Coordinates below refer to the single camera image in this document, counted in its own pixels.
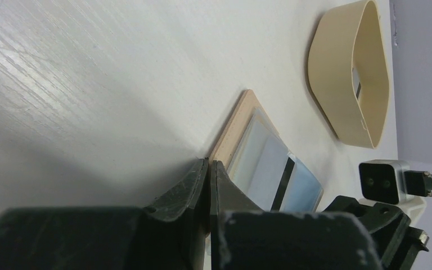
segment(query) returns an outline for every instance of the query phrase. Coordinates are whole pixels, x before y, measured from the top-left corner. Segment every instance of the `black mechanical part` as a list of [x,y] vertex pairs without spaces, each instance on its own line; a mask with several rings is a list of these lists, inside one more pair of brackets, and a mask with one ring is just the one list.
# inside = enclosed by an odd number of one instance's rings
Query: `black mechanical part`
[[210,228],[213,269],[410,269],[428,236],[409,223],[342,196],[323,213],[264,212],[202,159],[145,208],[4,212],[0,269],[197,270]]
[[391,165],[360,163],[358,170],[363,197],[388,204],[400,202],[397,172]]
[[220,161],[210,176],[212,269],[382,269],[353,215],[264,212]]
[[428,235],[410,227],[410,218],[394,205],[378,202],[367,206],[354,198],[338,196],[325,211],[354,214],[375,241],[384,269],[411,269],[418,252],[428,251]]
[[430,173],[408,170],[404,175],[408,194],[422,197],[432,195],[432,176]]
[[202,269],[208,161],[144,210],[20,208],[0,216],[0,269]]

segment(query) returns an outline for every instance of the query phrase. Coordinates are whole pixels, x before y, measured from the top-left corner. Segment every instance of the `rectangular hole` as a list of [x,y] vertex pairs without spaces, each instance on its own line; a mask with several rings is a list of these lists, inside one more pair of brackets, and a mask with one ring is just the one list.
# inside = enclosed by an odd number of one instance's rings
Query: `rectangular hole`
[[362,85],[360,84],[360,78],[358,76],[358,71],[356,67],[352,68],[352,78],[353,78],[352,81],[353,89],[355,91],[355,96],[357,97],[358,100],[358,97],[360,96],[360,90],[362,89]]

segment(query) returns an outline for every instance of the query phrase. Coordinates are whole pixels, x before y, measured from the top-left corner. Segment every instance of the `oval plastic frame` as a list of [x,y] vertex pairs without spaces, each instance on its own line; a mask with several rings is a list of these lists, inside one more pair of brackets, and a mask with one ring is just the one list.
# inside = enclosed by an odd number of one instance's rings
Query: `oval plastic frame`
[[[338,138],[372,149],[383,133],[390,94],[379,20],[373,0],[332,8],[318,25],[308,57],[310,87]],[[358,99],[353,69],[361,84]]]

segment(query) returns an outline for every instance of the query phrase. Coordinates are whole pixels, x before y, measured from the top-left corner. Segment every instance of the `wooden board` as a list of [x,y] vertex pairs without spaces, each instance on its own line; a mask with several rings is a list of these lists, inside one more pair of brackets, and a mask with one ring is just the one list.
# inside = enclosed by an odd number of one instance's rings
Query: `wooden board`
[[220,160],[224,167],[226,169],[228,168],[239,145],[239,142],[244,135],[244,131],[246,131],[249,121],[251,121],[254,110],[257,108],[259,108],[266,116],[266,119],[268,119],[273,130],[276,132],[276,135],[279,135],[276,131],[276,128],[259,103],[259,100],[256,98],[254,91],[250,89],[244,90],[236,108],[231,115],[231,118],[224,128],[223,134],[221,134],[218,143],[216,143],[213,152],[209,156],[210,162],[213,160]]

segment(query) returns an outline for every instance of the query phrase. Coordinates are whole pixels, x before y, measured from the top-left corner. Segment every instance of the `black stripe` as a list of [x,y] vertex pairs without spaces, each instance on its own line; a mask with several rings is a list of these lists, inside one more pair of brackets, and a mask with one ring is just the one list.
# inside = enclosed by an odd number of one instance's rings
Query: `black stripe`
[[357,99],[358,99],[358,97],[360,96],[360,90],[362,89],[362,85],[359,83],[358,84],[358,87],[357,87],[357,93],[355,94],[355,96],[357,97]]
[[279,211],[282,205],[282,199],[284,199],[284,195],[286,193],[287,185],[289,184],[290,176],[294,169],[294,161],[289,157],[287,158],[286,167],[284,168],[284,172],[282,173],[281,182],[279,183],[279,187],[277,188],[276,197],[274,198],[274,202],[272,202],[271,210]]

